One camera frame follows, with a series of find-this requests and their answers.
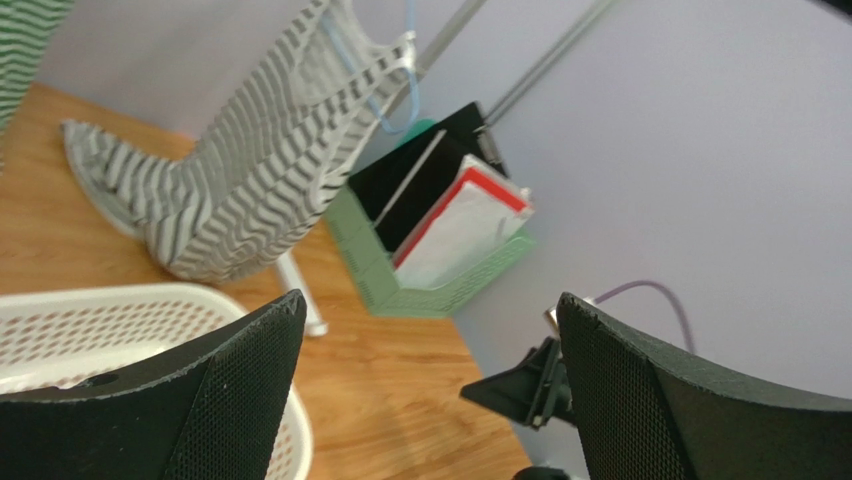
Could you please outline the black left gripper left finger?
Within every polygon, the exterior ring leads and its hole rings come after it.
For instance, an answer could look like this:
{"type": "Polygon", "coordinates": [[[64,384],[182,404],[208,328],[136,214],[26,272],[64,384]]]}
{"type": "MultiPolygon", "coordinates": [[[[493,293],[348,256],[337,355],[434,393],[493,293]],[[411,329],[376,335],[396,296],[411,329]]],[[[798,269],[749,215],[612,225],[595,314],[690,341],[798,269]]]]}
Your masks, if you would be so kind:
{"type": "Polygon", "coordinates": [[[2,477],[305,478],[293,377],[306,315],[293,291],[70,388],[1,391],[2,477]]]}

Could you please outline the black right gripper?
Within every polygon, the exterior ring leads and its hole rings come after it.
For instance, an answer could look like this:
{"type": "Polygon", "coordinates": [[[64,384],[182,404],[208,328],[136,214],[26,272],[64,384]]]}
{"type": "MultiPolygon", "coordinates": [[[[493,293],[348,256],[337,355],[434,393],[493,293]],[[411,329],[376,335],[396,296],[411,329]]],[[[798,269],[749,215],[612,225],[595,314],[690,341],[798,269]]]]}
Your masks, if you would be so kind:
{"type": "Polygon", "coordinates": [[[515,367],[463,386],[460,397],[524,427],[542,428],[552,419],[576,424],[561,345],[553,337],[515,367]]]}

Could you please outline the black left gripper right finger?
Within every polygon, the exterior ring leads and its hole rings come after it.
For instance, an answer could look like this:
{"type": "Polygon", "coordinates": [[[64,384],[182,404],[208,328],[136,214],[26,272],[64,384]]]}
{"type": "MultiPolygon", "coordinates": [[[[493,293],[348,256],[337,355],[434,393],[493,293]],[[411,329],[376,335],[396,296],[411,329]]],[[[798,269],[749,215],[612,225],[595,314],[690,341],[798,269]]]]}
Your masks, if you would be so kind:
{"type": "Polygon", "coordinates": [[[564,293],[556,308],[593,479],[847,479],[851,403],[746,375],[564,293]]]}

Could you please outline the green white striped tank top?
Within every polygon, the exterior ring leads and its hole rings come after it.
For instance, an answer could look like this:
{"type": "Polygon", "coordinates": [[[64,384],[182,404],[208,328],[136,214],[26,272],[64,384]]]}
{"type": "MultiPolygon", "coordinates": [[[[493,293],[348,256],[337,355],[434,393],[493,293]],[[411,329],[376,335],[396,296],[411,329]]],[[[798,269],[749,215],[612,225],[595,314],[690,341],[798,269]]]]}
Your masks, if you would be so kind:
{"type": "Polygon", "coordinates": [[[1,133],[38,73],[52,36],[73,6],[74,1],[69,0],[1,2],[1,133]]]}

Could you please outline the black white striped tank top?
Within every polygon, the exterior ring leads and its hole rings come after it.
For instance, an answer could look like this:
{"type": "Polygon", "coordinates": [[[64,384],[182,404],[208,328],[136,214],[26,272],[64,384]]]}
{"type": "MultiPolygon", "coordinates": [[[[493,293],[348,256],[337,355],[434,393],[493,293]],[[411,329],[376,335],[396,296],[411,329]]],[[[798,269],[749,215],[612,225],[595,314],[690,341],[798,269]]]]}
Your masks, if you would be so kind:
{"type": "Polygon", "coordinates": [[[184,158],[65,120],[66,158],[92,205],[162,268],[189,281],[239,280],[319,221],[388,108],[412,88],[416,57],[412,27],[380,44],[351,2],[313,1],[184,158]]]}

